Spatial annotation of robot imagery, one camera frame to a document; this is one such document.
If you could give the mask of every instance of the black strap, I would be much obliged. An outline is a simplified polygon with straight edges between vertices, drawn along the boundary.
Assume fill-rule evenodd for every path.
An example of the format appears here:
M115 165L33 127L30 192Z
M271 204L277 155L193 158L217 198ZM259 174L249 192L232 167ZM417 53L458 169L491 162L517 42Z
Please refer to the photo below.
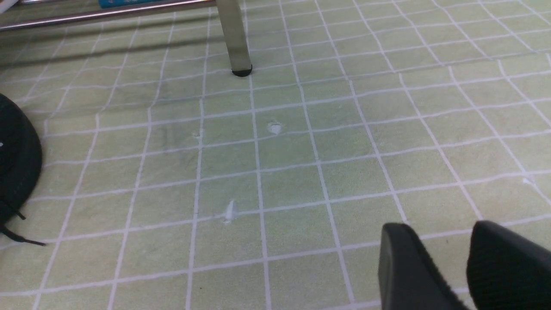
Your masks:
M4 225L0 226L0 233L5 234L6 237L10 238L11 240L13 240L15 242L36 244L36 245L41 245L43 247L46 246L46 243L25 239L24 237L22 237L18 234L15 234L14 232L12 232L8 228L6 228L6 226L4 226Z
M8 209L10 209L14 214L16 214L19 218L21 218L22 220L26 219L23 214L21 214L21 212L19 212L19 210L16 210L14 207L12 207L5 199L1 198L0 197L0 202L6 206ZM11 240L15 241L15 242L22 242L22 243L30 243L30 244L36 244L36 245L41 245L41 246L45 246L46 243L43 243L43 242L38 242L38 241L33 241L33 240L28 240L18 234L15 234L14 232L12 232L11 230L9 230L5 225L1 225L0 226L0 233L3 233L6 235L6 237L10 238Z

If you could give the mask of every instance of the rubber foot cap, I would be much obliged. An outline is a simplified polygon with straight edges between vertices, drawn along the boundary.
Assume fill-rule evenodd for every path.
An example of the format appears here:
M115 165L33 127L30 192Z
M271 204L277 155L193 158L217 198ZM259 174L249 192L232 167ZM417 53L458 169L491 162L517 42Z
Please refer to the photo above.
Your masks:
M238 76L238 77L248 77L249 74L251 74L252 72L252 66L249 70L240 70L240 71L231 71L235 76Z

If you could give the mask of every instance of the blue object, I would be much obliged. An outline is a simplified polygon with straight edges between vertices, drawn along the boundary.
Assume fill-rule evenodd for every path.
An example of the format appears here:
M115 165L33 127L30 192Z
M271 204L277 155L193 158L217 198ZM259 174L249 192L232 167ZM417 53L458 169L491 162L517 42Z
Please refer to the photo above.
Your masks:
M131 6L133 4L143 4L161 0L99 0L102 9Z

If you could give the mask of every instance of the floor tile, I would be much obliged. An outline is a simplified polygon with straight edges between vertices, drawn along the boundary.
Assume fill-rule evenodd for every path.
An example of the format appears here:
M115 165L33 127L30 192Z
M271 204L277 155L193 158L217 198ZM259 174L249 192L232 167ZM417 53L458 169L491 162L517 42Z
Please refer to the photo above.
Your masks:
M292 65L263 68L257 70L255 74L256 78L252 82L254 88L278 87L296 83L296 75Z
M455 86L443 86L409 92L422 115L441 113L471 105Z
M470 234L446 236L423 240L436 267L453 288L467 286L467 260L469 257Z
M365 31L365 25L363 22L360 23L359 27ZM377 44L377 39L373 35L364 35L360 37L355 36L350 39L338 39L338 35L332 35L332 39L335 44L335 49L340 56L369 52L373 53L380 50Z
M63 241L46 287L113 279L121 245L122 234Z
M507 229L510 229L526 239L535 242L539 246L550 250L551 242L549 241L549 238L546 238L546 231L549 229L549 224L551 224L551 220L545 218L539 221L507 226Z
M368 122L416 116L407 94L401 90L367 95L358 101Z
M47 293L41 296L38 309L105 309L109 304L110 294L110 285Z
M407 49L423 45L414 29L395 29L379 33L377 37L384 50Z
M343 252L354 297L358 302L380 298L377 271L379 247L368 247Z
M130 232L120 276L187 269L190 242L191 224Z
M256 169L255 144L239 143L203 150L201 177L247 172Z
M484 55L470 42L449 43L431 47L433 53L441 62L457 62L464 59L478 59Z
M70 203L70 199L28 201L19 210L25 221L14 217L6 227L33 240L57 239Z
M296 71L301 83L344 77L341 66L336 59L298 63L296 64Z
M473 110L428 117L425 122L441 145L494 136L484 119Z
M434 145L433 139L420 120L369 125L369 129L381 153L393 153Z
M99 132L91 158L105 159L141 154L147 131L146 127L140 127Z
M368 31L368 28L363 20L345 24L327 25L327 29L329 30L329 34L331 35L331 39L333 39L333 41L350 38L352 36L365 35Z
M459 187L413 191L399 194L398 198L409 224L418 234L471 229L477 221Z
M518 172L518 166L497 140L444 148L444 153L461 180L490 178Z
M546 150L549 149L549 137L549 134L545 134L526 138L505 139L504 141L526 170L548 170L551 167L551 163L545 157L542 157L541 154L545 154Z
M270 131L270 126L280 125L280 135L288 132L306 132L308 125L304 108L302 106L294 106L277 110L262 111L256 114L256 130L258 138L274 136Z
M167 62L163 68L162 79L174 79L181 78L183 76L195 76L203 74L204 72L204 63L205 59L195 59L195 60L186 60L186 61L170 61ZM207 61L207 72L211 70L208 69L210 61ZM150 76L150 81L154 81L159 78L160 71L157 71L156 64L149 65L148 67L137 67L138 70L145 71L146 75Z
M197 310L262 309L266 305L262 264L214 269L193 274L191 307Z
M76 199L65 236L124 229L132 193Z
M82 167L81 164L55 164L44 167L33 196L73 195Z
M551 81L551 74L513 78L511 81L532 100L551 98L551 91L545 87Z
M246 111L251 109L251 92L243 90L227 94L206 96L203 100L205 115L224 114L229 112Z
M262 173L264 207L279 207L323 200L315 166Z
M260 168L283 168L314 163L314 150L308 133L271 137L258 142Z
M351 99L311 104L307 106L307 112L314 130L361 123L358 108Z
M160 152L197 146L200 125L201 123L198 120L153 125L147 151Z
M549 206L521 177L466 186L484 218L492 221L515 221L549 213Z
M323 26L323 21L318 12L304 15L285 17L288 29L313 28Z
M197 150L146 156L140 186L195 179L197 157Z
M335 247L325 205L267 212L264 222L270 256Z
M484 109L483 113L500 135L522 135L550 129L545 120L528 104Z
M381 166L375 158L324 164L322 170L330 199L389 190Z
M513 37L491 38L481 40L477 43L478 47L488 56L508 56L530 52L523 43Z
M38 290L46 271L53 247L13 246L2 249L2 275L12 281L0 284L2 292Z
M497 62L467 62L460 65L454 66L452 70L447 70L448 73L453 72L453 77L455 80L465 84L474 83L477 84L479 79L492 79L500 82L503 78L501 70L499 68L499 63Z
M361 15L357 8L334 9L331 11L322 11L323 19L326 24L337 24L350 22L352 20L361 20Z
M414 151L382 160L398 190L455 181L438 151Z
M140 158L92 162L86 168L79 194L134 188L139 164Z
M112 86L117 80L119 69L99 68L95 70L81 71L73 81L73 86ZM126 84L129 81L119 79L120 83Z
M256 108L301 103L300 88L296 85L253 90L253 97Z
M141 189L132 209L132 227L157 225L193 218L195 183Z
M111 106L100 113L100 127L115 127L148 122L147 111L125 105Z
M44 162L84 161L93 138L93 133L48 137L43 146Z
M269 274L274 309L313 310L349 302L336 253L272 261Z
M253 138L250 114L215 117L203 122L203 144L216 144Z
M389 72L390 68L382 54L367 54L341 57L344 72L348 76Z
M163 84L161 88L161 96L163 99L173 99L168 95L165 96L166 85ZM129 85L120 85L115 87L113 92L113 97L111 98L111 104L136 104L136 103L151 103L157 93L159 88L159 82L150 82L150 83L140 83L140 84L129 84ZM178 94L173 95L175 98L181 97Z
M315 132L314 139L321 161L333 161L374 153L363 125Z
M461 33L460 29L454 25L423 27L418 30L427 44L465 40L463 33Z
M197 223L195 266L203 267L262 258L260 217L238 215Z
M503 71L508 75L542 72L551 68L547 56L541 54L527 55L522 64L518 61L514 61L512 58L505 58L500 62Z
M402 222L392 196L331 204L342 245L378 242L385 223Z
M238 212L258 210L257 188L255 173L202 181L199 186L199 217L224 214L232 200ZM193 196L188 197L192 205Z
M307 102L350 96L349 83L345 80L331 83L311 83L304 85L302 88Z
M35 296L5 296L0 301L7 310L27 310L33 308Z
M121 283L113 309L178 310L186 304L187 275Z

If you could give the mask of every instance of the floor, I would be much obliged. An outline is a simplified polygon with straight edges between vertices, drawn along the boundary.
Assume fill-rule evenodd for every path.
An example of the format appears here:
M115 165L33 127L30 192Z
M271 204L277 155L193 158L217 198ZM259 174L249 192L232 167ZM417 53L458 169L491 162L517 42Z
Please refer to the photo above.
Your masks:
M385 222L473 307L476 220L551 248L551 2L242 9L249 78L215 8L2 34L0 92L45 154L9 226L50 243L0 238L3 309L379 309Z

